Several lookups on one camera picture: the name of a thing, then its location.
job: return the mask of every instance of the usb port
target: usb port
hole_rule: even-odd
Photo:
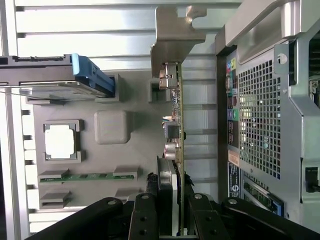
[[[237,97],[236,96],[234,96],[233,98],[232,98],[232,105],[235,107],[235,106],[237,106]]]
[[[232,133],[228,134],[228,143],[232,145],[234,143],[234,136]]]
[[[228,121],[228,131],[232,132],[234,128],[233,122],[232,121]]]
[[[228,109],[232,109],[232,96],[228,96],[227,98],[227,107]]]

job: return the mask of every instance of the screw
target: screw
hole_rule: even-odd
[[[194,198],[195,199],[202,199],[202,195],[201,194],[196,194],[196,195],[194,195]]]
[[[229,199],[228,202],[229,202],[230,204],[232,204],[232,205],[235,205],[235,204],[238,203],[237,200],[235,200],[235,199]]]

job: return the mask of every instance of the capacitor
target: capacitor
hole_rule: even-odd
[[[176,152],[169,152],[169,151],[166,151],[164,153],[164,158],[165,160],[168,160],[168,161],[175,161],[176,160]]]
[[[176,152],[177,143],[176,142],[167,142],[164,145],[165,153],[175,153]]]

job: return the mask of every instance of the green circuit board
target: green circuit board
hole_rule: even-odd
[[[244,183],[244,189],[250,193],[255,199],[257,199],[261,204],[263,204],[267,209],[269,209],[273,213],[278,213],[278,206],[275,205],[274,201],[269,197],[264,196],[254,187],[250,186],[248,183]]]
[[[64,183],[74,181],[94,181],[94,180],[132,180],[133,175],[117,175],[112,172],[108,173],[88,173],[88,174],[67,174],[61,178],[43,178],[40,183]]]

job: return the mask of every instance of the power supply vent grille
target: power supply vent grille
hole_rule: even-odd
[[[280,179],[280,78],[273,61],[238,75],[240,158]]]
[[[254,176],[250,175],[249,173],[246,173],[245,171],[243,172],[243,175],[245,175],[247,178],[251,179],[254,183],[258,184],[260,187],[269,191],[269,187],[267,185],[265,185],[263,182],[256,179]]]

